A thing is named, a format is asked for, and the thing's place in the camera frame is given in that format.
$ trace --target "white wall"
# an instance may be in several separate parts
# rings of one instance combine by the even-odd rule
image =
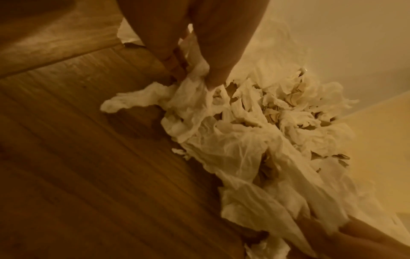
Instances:
[[[410,90],[409,0],[272,1],[311,48],[307,69],[360,100],[351,112]]]
[[[410,91],[341,121],[356,133],[348,145],[353,176],[374,181],[387,210],[410,213]]]

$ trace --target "tissue paper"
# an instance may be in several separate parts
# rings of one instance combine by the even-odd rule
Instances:
[[[410,244],[409,233],[383,211],[372,189],[348,176],[343,143],[353,133],[331,121],[354,102],[343,97],[340,84],[321,84],[301,70],[307,51],[269,15],[271,7],[228,79],[236,85],[232,98],[224,86],[207,90],[209,66],[191,34],[181,48],[194,68],[179,86],[155,82],[118,94],[101,110],[164,109],[161,124],[183,148],[172,151],[195,158],[222,180],[221,216],[269,232],[245,247],[250,259],[286,258],[290,248],[283,239],[315,256],[294,222],[310,216],[310,209],[329,234],[350,214]]]

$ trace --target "white tissue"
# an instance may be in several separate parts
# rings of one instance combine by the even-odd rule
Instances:
[[[207,90],[209,68],[190,35],[181,48],[194,69],[181,85],[153,83],[118,94],[101,110],[161,106],[166,111],[162,126],[185,150],[173,152],[194,157],[222,180],[221,216],[270,233],[246,246],[250,259],[286,258],[290,248],[283,239],[315,256],[294,222],[300,214],[309,216],[310,208],[328,233],[344,225],[348,213],[409,244],[398,219],[380,208],[366,185],[347,175],[345,160],[331,158],[347,158],[340,154],[353,133],[330,120],[353,102],[343,97],[340,84],[302,75],[306,49],[292,40],[286,25],[272,19],[271,7],[228,79],[237,83],[236,101],[230,103],[223,86]],[[218,120],[214,115],[220,113]]]

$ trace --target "wood grain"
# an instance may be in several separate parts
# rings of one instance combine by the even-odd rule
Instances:
[[[0,1],[0,77],[119,44],[115,0]]]
[[[219,181],[171,152],[151,82],[113,49],[0,80],[1,258],[243,258]]]

